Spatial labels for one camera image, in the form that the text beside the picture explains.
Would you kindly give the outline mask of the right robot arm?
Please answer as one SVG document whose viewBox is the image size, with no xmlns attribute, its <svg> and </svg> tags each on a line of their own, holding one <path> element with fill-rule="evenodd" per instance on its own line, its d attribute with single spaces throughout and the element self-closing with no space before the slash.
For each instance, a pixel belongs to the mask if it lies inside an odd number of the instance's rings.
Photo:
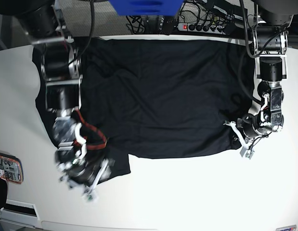
<svg viewBox="0 0 298 231">
<path fill-rule="evenodd" d="M 109 178 L 112 162 L 100 153 L 107 137 L 87 123 L 80 112 L 84 50 L 75 45 L 53 0 L 31 0 L 17 19 L 41 53 L 45 107 L 56 115 L 52 135 L 57 142 L 55 162 L 61 180 L 70 188 L 83 186 L 83 194 L 91 200 L 98 183 Z"/>
</svg>

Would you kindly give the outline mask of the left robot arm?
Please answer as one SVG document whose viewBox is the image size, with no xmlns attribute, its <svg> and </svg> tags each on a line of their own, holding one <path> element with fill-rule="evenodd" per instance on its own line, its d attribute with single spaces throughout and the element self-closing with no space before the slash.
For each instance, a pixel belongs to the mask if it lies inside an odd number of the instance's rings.
<svg viewBox="0 0 298 231">
<path fill-rule="evenodd" d="M 281 4 L 272 0 L 256 0 L 254 24 L 248 28 L 246 12 L 243 12 L 245 33 L 245 51 L 242 52 L 238 81 L 243 92 L 260 105 L 256 115 L 246 114 L 236 121 L 226 121 L 236 133 L 242 149 L 242 157 L 251 158 L 256 142 L 279 132 L 284 125 L 282 102 L 284 93 L 280 82 L 287 77 L 286 51 L 288 31 L 293 19 L 293 12 L 278 12 Z M 255 73 L 260 83 L 257 99 L 250 93 L 242 80 L 243 60 L 245 55 L 255 61 Z"/>
</svg>

